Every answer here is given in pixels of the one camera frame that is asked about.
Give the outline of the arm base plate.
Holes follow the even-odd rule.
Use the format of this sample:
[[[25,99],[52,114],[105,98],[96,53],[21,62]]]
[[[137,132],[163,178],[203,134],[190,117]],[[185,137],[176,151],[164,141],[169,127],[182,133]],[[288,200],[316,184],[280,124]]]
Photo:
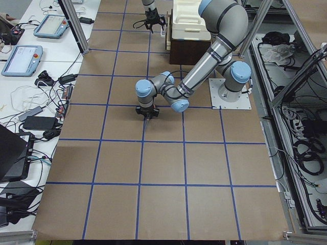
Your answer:
[[[246,85],[242,91],[231,92],[225,87],[225,79],[209,78],[209,90],[213,109],[251,110]]]

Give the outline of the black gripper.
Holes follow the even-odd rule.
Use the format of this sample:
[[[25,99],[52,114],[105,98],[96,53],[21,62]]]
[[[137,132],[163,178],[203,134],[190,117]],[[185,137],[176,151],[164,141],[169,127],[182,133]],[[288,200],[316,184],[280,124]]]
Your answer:
[[[136,106],[135,111],[139,115],[143,115],[144,118],[151,119],[153,117],[158,117],[159,115],[159,109],[156,109],[154,106],[151,107],[141,107],[141,106]]]
[[[145,12],[146,20],[145,20],[145,27],[147,30],[150,30],[153,34],[153,25],[159,24],[161,25],[162,29],[166,25],[166,20],[163,15],[159,15],[157,9],[149,10]]]

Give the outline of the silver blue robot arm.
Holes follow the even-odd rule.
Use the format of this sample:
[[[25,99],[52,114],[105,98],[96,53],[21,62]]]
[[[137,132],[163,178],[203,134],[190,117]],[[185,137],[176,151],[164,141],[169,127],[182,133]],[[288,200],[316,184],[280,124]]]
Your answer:
[[[146,16],[146,19],[144,20],[146,29],[153,33],[153,26],[160,25],[161,30],[164,31],[166,20],[163,15],[159,15],[155,0],[142,0],[142,4]]]
[[[189,98],[215,69],[225,78],[218,93],[227,102],[236,102],[250,80],[250,66],[232,57],[232,52],[247,35],[246,10],[236,1],[201,1],[198,13],[204,19],[213,42],[178,86],[168,71],[150,80],[137,81],[135,91],[139,105],[135,110],[145,119],[159,115],[159,109],[154,105],[154,99],[159,94],[174,111],[185,111],[189,106]]]

